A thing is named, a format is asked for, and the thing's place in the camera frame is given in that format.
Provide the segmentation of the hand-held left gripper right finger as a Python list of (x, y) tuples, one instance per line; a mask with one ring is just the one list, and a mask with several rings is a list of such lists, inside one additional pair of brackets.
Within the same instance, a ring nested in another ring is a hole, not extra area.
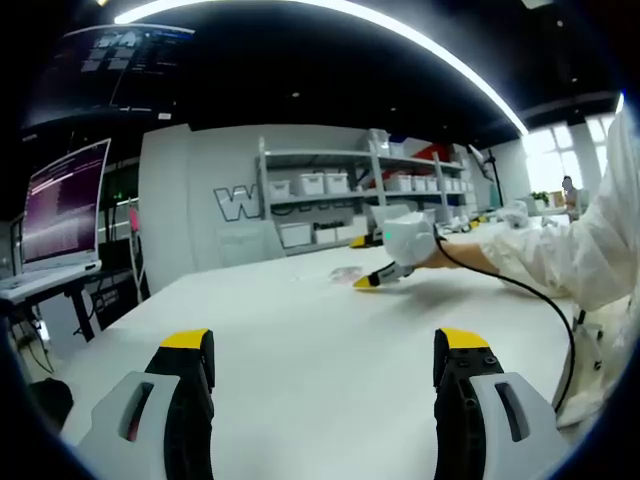
[(553, 407), (479, 335), (434, 336), (436, 479), (548, 479), (570, 450)]

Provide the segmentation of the person's right hand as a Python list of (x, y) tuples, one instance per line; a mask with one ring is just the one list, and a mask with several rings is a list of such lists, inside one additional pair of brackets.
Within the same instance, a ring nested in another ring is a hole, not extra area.
[(484, 255), (477, 243), (456, 244), (444, 242), (423, 262), (419, 268), (459, 268), (462, 265), (491, 274), (498, 274), (499, 269)]

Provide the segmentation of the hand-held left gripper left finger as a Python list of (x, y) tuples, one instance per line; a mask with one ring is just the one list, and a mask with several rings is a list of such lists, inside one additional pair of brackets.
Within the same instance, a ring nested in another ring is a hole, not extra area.
[(80, 458), (98, 479), (211, 479), (214, 387), (213, 332), (171, 335), (92, 409)]

